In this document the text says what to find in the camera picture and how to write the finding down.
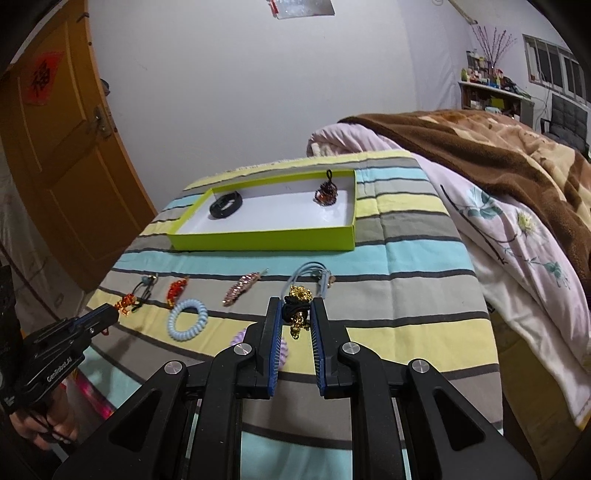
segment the yellow-green box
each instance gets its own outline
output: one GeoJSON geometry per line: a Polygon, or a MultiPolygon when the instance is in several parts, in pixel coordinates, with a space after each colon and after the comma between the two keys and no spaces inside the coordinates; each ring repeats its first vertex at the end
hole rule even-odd
{"type": "Polygon", "coordinates": [[[209,189],[172,225],[176,250],[189,251],[347,251],[355,248],[354,170],[333,171],[338,188],[334,205],[314,201],[326,170],[243,181],[209,189]],[[209,206],[237,191],[242,206],[214,219],[209,206]]]}

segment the wooden door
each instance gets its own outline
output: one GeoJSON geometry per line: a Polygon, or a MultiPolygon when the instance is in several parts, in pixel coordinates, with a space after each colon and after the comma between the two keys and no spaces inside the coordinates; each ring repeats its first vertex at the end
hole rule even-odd
{"type": "Polygon", "coordinates": [[[0,136],[51,253],[98,286],[155,215],[112,121],[86,0],[70,0],[0,80],[0,136]]]}

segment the wire-wrapped pendant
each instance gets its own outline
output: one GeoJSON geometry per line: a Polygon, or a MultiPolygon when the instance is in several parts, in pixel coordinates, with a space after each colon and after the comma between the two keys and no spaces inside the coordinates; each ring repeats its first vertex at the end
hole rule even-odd
{"type": "Polygon", "coordinates": [[[334,183],[332,183],[332,170],[326,170],[326,181],[320,185],[314,194],[314,201],[323,207],[328,207],[336,203],[336,198],[339,196],[339,191],[334,183]]]}
{"type": "Polygon", "coordinates": [[[252,272],[248,275],[243,275],[240,279],[233,285],[230,290],[226,292],[226,296],[222,300],[222,304],[225,307],[229,307],[232,305],[236,299],[242,295],[244,292],[251,289],[251,287],[265,274],[267,273],[268,269],[263,270],[262,272],[252,272]]]}

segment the human hand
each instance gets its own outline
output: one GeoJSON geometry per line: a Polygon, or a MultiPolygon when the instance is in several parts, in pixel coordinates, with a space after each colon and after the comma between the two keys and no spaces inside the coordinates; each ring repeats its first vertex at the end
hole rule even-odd
{"type": "Polygon", "coordinates": [[[55,432],[53,436],[56,440],[62,440],[68,443],[67,440],[64,440],[64,437],[70,440],[76,440],[78,436],[78,426],[74,418],[74,411],[68,402],[65,388],[61,386],[56,388],[52,392],[51,398],[52,404],[47,412],[47,420],[43,416],[35,414],[35,418],[38,420],[36,421],[29,416],[28,412],[22,410],[18,410],[10,415],[10,420],[17,433],[21,437],[31,440],[42,450],[50,449],[49,442],[39,435],[48,431],[47,422],[49,422],[53,432],[55,432]]]}

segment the window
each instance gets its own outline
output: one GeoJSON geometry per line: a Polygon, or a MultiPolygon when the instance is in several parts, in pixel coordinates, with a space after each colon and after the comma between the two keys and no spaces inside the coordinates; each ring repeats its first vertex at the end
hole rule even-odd
{"type": "Polygon", "coordinates": [[[523,36],[530,82],[572,98],[591,102],[591,79],[586,79],[574,55],[539,38],[523,36]]]}

